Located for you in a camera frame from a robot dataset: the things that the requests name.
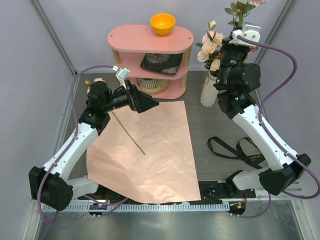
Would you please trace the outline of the pale pink flower stem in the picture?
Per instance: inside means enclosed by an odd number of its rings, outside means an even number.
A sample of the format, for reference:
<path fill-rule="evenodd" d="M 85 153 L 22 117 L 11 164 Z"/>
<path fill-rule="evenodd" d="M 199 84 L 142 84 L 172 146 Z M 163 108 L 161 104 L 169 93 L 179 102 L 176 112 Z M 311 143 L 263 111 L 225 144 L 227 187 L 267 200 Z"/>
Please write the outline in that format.
<path fill-rule="evenodd" d="M 215 28 L 217 26 L 217 23 L 215 20 L 212 20 L 208 23 L 209 33 L 212 34 L 215 32 Z"/>

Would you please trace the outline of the pink wrapping paper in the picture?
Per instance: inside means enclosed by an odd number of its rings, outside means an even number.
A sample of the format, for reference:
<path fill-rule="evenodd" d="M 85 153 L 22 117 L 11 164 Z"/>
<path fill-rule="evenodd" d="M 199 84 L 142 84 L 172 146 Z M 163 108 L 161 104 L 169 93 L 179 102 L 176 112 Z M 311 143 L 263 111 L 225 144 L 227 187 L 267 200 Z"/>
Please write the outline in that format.
<path fill-rule="evenodd" d="M 200 189 L 183 101 L 143 113 L 114 110 L 86 151 L 89 180 L 143 204 L 198 201 Z"/>

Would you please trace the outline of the peach and orange flower bunch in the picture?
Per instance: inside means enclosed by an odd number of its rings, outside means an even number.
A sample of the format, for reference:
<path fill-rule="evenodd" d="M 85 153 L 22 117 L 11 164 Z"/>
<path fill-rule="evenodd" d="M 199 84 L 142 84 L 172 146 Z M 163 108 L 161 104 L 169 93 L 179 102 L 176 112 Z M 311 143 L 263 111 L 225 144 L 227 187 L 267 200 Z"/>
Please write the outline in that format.
<path fill-rule="evenodd" d="M 215 74 L 221 65 L 221 48 L 224 35 L 216 31 L 207 31 L 196 46 L 200 47 L 197 60 L 204 63 L 204 68 Z"/>

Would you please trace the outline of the light pink rose spray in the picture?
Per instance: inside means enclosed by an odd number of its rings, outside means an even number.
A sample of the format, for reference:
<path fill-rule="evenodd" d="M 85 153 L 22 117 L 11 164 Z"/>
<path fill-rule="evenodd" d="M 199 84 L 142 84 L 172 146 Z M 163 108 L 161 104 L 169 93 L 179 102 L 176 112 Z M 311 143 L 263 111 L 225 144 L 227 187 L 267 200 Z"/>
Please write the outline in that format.
<path fill-rule="evenodd" d="M 228 15 L 232 16 L 232 20 L 227 24 L 234 27 L 241 26 L 244 23 L 244 18 L 250 14 L 251 10 L 268 2 L 268 0 L 247 0 L 246 2 L 232 2 L 230 4 L 230 7 L 224 8 L 224 11 Z"/>

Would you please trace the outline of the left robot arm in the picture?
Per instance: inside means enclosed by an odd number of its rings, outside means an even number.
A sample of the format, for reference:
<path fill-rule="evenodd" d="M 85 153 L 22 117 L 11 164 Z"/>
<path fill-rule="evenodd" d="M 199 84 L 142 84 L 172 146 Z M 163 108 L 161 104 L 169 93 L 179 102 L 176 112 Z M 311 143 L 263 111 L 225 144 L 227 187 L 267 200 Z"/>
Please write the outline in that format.
<path fill-rule="evenodd" d="M 93 82 L 87 93 L 87 107 L 78 119 L 77 125 L 60 150 L 42 167 L 34 166 L 28 174 L 31 196 L 37 205 L 45 204 L 57 211 L 63 211 L 73 199 L 90 194 L 100 200 L 107 188 L 100 182 L 89 180 L 88 176 L 70 179 L 70 173 L 90 144 L 104 131 L 113 110 L 128 106 L 132 111 L 144 113 L 159 105 L 148 95 L 125 80 L 115 91 L 98 80 Z"/>

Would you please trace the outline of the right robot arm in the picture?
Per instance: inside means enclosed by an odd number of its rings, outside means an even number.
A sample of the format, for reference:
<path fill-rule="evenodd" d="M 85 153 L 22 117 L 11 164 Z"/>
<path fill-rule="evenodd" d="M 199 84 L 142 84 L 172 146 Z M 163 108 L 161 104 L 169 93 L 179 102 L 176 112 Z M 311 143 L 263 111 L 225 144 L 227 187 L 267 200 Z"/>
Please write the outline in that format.
<path fill-rule="evenodd" d="M 219 90 L 218 105 L 228 118 L 241 127 L 260 150 L 268 166 L 252 171 L 237 171 L 226 184 L 226 193 L 238 197 L 246 189 L 263 188 L 277 196 L 303 174 L 311 163 L 298 154 L 275 132 L 263 116 L 250 92 L 260 87 L 261 69 L 244 63 L 248 46 L 222 42 L 220 69 L 214 87 Z"/>

